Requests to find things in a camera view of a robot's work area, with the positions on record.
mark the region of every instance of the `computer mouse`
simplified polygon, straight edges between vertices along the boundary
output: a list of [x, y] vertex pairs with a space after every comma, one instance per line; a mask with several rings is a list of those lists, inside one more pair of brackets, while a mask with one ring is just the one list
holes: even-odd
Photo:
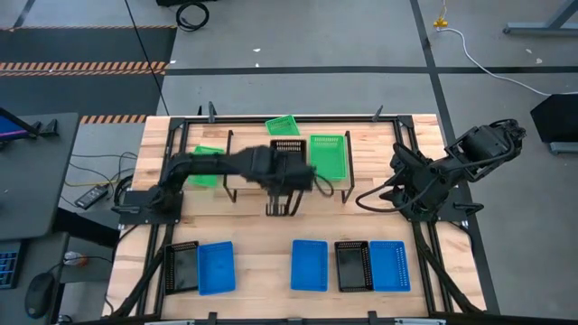
[[34, 319], [44, 316], [51, 305], [54, 276], [51, 273], [42, 273], [34, 276], [28, 285], [24, 308], [26, 314]]

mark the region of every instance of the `black tray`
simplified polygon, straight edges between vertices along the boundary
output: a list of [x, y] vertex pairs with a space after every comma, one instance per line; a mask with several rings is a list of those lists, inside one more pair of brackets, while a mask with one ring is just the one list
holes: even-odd
[[373, 291], [367, 241], [336, 242], [335, 258], [342, 293]]
[[199, 289], [197, 247], [199, 242], [192, 241], [164, 248], [164, 294]]

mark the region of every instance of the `computer monitor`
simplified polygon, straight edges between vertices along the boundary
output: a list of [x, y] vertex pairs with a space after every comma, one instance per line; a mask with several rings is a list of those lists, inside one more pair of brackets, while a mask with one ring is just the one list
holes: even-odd
[[0, 107], [0, 142], [36, 136], [38, 130]]

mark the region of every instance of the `yellow cable connector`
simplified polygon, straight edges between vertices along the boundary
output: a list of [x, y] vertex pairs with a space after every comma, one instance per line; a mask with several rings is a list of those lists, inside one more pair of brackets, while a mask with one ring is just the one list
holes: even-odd
[[433, 22], [433, 27], [441, 28], [441, 27], [447, 27], [447, 26], [448, 26], [448, 21], [446, 21], [442, 17], [438, 18], [435, 22]]

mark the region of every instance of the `orange striped tape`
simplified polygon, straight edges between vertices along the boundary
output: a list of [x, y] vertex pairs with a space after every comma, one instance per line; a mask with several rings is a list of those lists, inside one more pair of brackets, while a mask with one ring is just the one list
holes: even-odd
[[[10, 31], [15, 30], [26, 30], [26, 29], [129, 29], [135, 28], [134, 26], [22, 26], [22, 27], [0, 27], [0, 31]], [[177, 28], [175, 25], [140, 25], [136, 28]]]
[[[113, 71], [17, 71], [6, 72], [0, 71], [0, 77], [32, 77], [32, 76], [105, 76], [105, 75], [135, 75], [135, 74], [151, 74], [150, 70], [113, 70]], [[154, 74], [164, 75], [164, 70], [156, 70]]]
[[122, 62], [0, 62], [0, 71], [100, 71], [100, 70], [163, 70], [166, 62], [122, 61]]
[[144, 123], [148, 115], [109, 115], [109, 116], [83, 116], [81, 124], [125, 124]]

